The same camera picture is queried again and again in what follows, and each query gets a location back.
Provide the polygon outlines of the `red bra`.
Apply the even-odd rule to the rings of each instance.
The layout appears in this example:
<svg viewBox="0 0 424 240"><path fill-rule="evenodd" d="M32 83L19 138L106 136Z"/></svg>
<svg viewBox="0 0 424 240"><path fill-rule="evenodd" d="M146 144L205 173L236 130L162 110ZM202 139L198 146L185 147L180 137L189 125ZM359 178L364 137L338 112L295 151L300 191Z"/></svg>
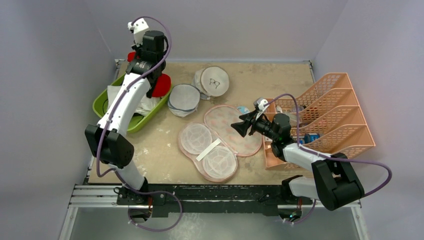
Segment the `red bra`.
<svg viewBox="0 0 424 240"><path fill-rule="evenodd" d="M126 69L126 73L143 75L145 72L153 68L158 61L162 60L165 54L166 51L164 51L163 53L158 53L156 55L158 57L158 60L150 61L146 59L147 55L144 55L144 58L142 58L135 51L132 51L127 55L127 61L129 62L129 65ZM150 89L146 94L148 98L164 97L171 89L171 78L163 74L163 70L165 69L165 67L166 62L163 61L163 63L158 68L156 68L154 71L152 71L145 77L150 83Z"/></svg>

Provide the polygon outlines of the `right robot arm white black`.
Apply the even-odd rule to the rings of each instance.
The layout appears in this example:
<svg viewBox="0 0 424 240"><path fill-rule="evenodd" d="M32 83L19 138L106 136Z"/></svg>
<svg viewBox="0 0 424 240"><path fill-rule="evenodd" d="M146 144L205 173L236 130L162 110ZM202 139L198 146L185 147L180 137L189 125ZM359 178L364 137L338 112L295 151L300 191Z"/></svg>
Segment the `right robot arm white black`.
<svg viewBox="0 0 424 240"><path fill-rule="evenodd" d="M320 201L333 211L365 196L365 190L351 163L343 153L334 155L314 152L294 141L291 136L290 118L277 113L272 120L258 111L239 116L240 122L232 123L242 137L259 133L271 140L273 155L288 163L294 163L310 172L312 178L298 176L286 181L280 196L288 204L300 197Z"/></svg>

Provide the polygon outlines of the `floral mesh laundry bag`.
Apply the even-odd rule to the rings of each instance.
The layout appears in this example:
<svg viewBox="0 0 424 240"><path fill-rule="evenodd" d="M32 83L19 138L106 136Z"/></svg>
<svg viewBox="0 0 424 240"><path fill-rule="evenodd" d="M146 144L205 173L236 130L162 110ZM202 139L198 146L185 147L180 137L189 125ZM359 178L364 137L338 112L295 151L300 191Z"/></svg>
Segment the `floral mesh laundry bag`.
<svg viewBox="0 0 424 240"><path fill-rule="evenodd" d="M217 105L205 113L203 122L189 123L179 132L181 152L210 182L230 179L238 169L238 157L253 156L262 147L263 137L259 133L242 137L231 127L241 121L241 114L235 107Z"/></svg>

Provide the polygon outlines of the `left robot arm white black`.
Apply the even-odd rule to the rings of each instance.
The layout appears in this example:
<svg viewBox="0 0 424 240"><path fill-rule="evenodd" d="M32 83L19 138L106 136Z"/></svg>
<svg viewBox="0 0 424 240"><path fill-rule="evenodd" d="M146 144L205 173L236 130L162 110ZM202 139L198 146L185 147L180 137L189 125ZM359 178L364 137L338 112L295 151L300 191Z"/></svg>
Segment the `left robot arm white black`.
<svg viewBox="0 0 424 240"><path fill-rule="evenodd" d="M171 40L158 30L148 30L140 46L133 46L135 55L123 83L110 108L96 125L85 131L90 151L97 162L110 166L129 197L138 205L149 199L148 183L133 161L134 146L126 139L130 121L143 97L152 97L157 81L165 69Z"/></svg>

